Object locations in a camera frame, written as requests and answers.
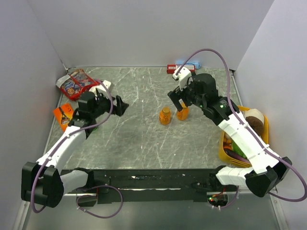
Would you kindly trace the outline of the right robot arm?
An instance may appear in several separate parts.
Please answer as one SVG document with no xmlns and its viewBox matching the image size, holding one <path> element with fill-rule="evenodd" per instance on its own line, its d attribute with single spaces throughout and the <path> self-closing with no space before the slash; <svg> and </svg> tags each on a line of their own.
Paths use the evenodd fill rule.
<svg viewBox="0 0 307 230">
<path fill-rule="evenodd" d="M 180 73 L 173 75 L 173 79 L 178 86 L 168 96 L 177 110 L 183 109 L 182 104 L 200 108 L 238 145 L 251 164 L 249 168 L 219 166 L 210 174 L 210 187 L 220 191 L 226 185 L 245 186 L 254 195 L 265 196 L 285 177 L 289 168 L 265 152 L 269 145 L 257 136 L 233 101 L 218 94 L 215 79 L 210 74 Z"/>
</svg>

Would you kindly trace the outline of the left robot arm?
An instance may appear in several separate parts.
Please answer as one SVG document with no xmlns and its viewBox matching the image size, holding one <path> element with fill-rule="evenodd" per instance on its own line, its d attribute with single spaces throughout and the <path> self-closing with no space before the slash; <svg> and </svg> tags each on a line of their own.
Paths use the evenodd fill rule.
<svg viewBox="0 0 307 230">
<path fill-rule="evenodd" d="M 22 168 L 21 199 L 31 205 L 56 207 L 62 197 L 80 188 L 89 193 L 95 187 L 94 172 L 76 168 L 62 175 L 61 171 L 73 152 L 98 126 L 96 119 L 107 113 L 108 116 L 122 116 L 128 103 L 110 92 L 84 92 L 78 100 L 72 119 L 63 135 L 54 146 L 36 162 L 27 162 Z"/>
</svg>

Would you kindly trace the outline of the orange juice bottle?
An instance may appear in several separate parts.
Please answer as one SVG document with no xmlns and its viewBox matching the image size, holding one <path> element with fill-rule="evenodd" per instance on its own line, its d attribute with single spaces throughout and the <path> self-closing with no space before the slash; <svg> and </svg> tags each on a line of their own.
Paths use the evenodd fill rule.
<svg viewBox="0 0 307 230">
<path fill-rule="evenodd" d="M 171 112 L 168 113 L 168 114 L 164 114 L 162 112 L 162 110 L 160 111 L 160 114 L 159 114 L 159 121 L 162 125 L 168 125 L 170 123 L 170 120 L 171 120 Z"/>
<path fill-rule="evenodd" d="M 180 121 L 184 121 L 187 119 L 188 117 L 188 114 L 189 114 L 189 108 L 186 107 L 186 108 L 183 108 L 182 107 L 182 110 L 181 111 L 177 111 L 177 119 L 180 120 Z"/>
</svg>

